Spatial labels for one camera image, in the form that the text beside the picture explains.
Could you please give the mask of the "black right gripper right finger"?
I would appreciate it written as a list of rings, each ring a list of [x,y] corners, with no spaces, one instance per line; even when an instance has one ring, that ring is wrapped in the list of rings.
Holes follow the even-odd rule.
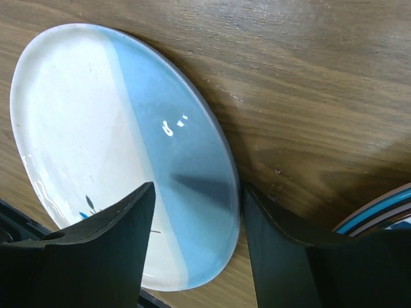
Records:
[[[243,217],[259,307],[409,307],[410,231],[348,237],[311,224],[253,185]]]

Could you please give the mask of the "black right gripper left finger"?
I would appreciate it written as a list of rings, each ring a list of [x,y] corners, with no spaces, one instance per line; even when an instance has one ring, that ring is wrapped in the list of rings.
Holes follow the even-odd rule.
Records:
[[[1,306],[137,307],[154,207],[147,182],[41,239],[1,243]]]

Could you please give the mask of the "blue striped round plate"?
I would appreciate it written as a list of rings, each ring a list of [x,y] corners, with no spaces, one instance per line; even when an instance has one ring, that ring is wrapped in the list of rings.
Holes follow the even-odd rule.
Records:
[[[379,230],[410,229],[410,183],[370,201],[340,222],[333,231],[361,237]]]

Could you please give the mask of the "light blue round plate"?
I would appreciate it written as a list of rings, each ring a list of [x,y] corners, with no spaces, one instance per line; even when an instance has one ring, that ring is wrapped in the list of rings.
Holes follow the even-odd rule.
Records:
[[[45,30],[15,66],[10,120],[60,228],[154,184],[143,287],[193,289],[229,263],[240,234],[231,149],[197,88],[154,48],[94,24]]]

